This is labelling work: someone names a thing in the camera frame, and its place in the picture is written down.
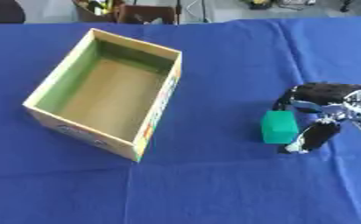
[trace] robotic hand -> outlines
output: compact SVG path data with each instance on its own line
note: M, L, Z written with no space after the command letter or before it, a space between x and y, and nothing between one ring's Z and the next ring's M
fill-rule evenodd
M361 85L307 83L288 89L273 105L273 110L293 106L303 113L315 113L312 122L281 153L308 153L321 147L340 132L340 123L353 122L361 129Z

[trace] open box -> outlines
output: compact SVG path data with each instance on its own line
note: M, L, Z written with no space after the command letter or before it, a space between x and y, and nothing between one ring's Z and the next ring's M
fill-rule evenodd
M181 52L91 29L24 106L44 126L139 161L180 77Z

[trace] floor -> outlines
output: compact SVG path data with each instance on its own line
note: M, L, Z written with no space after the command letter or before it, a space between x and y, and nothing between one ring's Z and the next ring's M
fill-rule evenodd
M76 22L78 18L71 0L17 0L25 9L27 23L66 23ZM184 6L182 23L201 22L201 0L181 0ZM312 17L351 17L361 16L361 0L355 0L351 11L339 11L342 0L317 0L314 6L304 10L289 10L272 7L269 10L249 10L240 0L205 0L207 15L212 22L224 22L240 18L312 18ZM176 0L138 0L138 4L172 5Z

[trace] green block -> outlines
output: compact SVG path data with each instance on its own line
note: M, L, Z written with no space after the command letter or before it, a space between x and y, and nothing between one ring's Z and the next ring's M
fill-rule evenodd
M299 132L292 111L266 112L261 128L266 144L290 144Z

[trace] blue tablecloth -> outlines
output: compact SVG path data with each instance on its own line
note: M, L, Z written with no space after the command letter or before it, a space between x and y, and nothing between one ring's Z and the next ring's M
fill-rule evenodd
M140 164L44 129L21 106L90 27L184 52ZM361 17L0 25L0 224L361 223L359 130L345 124L307 155L261 142L261 116L305 81L361 84Z

